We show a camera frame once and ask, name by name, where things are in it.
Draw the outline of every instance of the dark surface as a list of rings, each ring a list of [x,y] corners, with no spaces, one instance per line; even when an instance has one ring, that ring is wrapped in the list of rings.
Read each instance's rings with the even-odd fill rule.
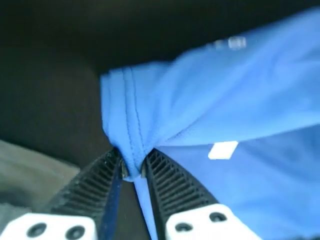
[[[169,60],[320,0],[11,0],[0,2],[0,139],[80,167],[110,148],[100,73]],[[148,239],[131,183],[116,238]]]
[[[320,0],[11,0],[1,41],[34,39],[87,58],[99,72],[172,59],[320,4]]]
[[[80,167],[111,148],[98,77],[80,58],[39,46],[2,48],[0,81],[0,139]],[[15,192],[9,200],[24,197]],[[115,240],[149,239],[132,183],[122,185],[116,226]]]

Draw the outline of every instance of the screw hole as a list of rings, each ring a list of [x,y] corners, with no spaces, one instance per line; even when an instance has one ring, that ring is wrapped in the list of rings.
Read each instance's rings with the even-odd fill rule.
[[[84,234],[85,228],[83,226],[74,226],[66,232],[65,237],[68,240],[78,240],[82,238]]]
[[[210,220],[213,222],[213,223],[217,223],[217,222],[223,222],[223,221],[226,221],[227,220],[227,217],[226,215],[220,213],[220,212],[212,212],[210,215],[209,215],[209,218]]]
[[[29,238],[36,238],[39,237],[40,235],[42,235],[45,230],[47,228],[47,224],[45,223],[37,223],[35,225],[33,225],[32,227],[29,228],[28,232],[26,233],[26,235]]]
[[[175,225],[175,230],[177,232],[189,232],[192,229],[193,227],[190,224],[184,222]]]

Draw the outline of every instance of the stitching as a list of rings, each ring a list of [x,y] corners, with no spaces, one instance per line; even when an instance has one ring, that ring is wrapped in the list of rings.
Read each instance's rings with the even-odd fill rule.
[[[125,70],[122,68],[122,75],[123,75],[123,80],[124,80],[124,97],[125,97],[125,120],[126,120],[126,132],[128,134],[128,138],[129,138],[129,143],[130,143],[130,151],[131,151],[131,157],[132,160],[134,162],[134,165],[136,165],[136,161],[135,161],[135,155],[134,155],[134,151],[132,148],[132,139],[131,139],[131,135],[129,133],[129,121],[128,121],[128,84],[126,81],[126,75],[125,75]]]
[[[146,155],[146,149],[145,149],[145,145],[144,145],[144,141],[142,138],[142,134],[141,134],[141,124],[140,124],[140,119],[139,119],[139,114],[138,114],[138,109],[137,109],[137,89],[136,89],[136,80],[134,78],[134,73],[132,71],[132,68],[130,67],[130,72],[131,72],[131,78],[133,81],[133,96],[134,96],[134,111],[135,111],[135,116],[136,119],[138,121],[138,131],[139,131],[139,136],[140,136],[140,141],[142,144],[142,150],[143,150],[143,154]]]

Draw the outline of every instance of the blue shirt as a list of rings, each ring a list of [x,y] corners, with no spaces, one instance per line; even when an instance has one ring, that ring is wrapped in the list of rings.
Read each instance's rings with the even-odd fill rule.
[[[157,239],[143,159],[179,162],[263,239],[320,234],[320,8],[103,75],[103,129]],[[238,141],[230,160],[216,142]]]

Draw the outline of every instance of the white tag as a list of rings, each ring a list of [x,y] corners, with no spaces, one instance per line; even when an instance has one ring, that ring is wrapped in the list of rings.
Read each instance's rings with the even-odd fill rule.
[[[238,145],[237,141],[216,142],[208,154],[208,158],[214,159],[230,159]]]
[[[247,47],[247,39],[244,36],[229,37],[228,46],[232,50],[244,49]]]

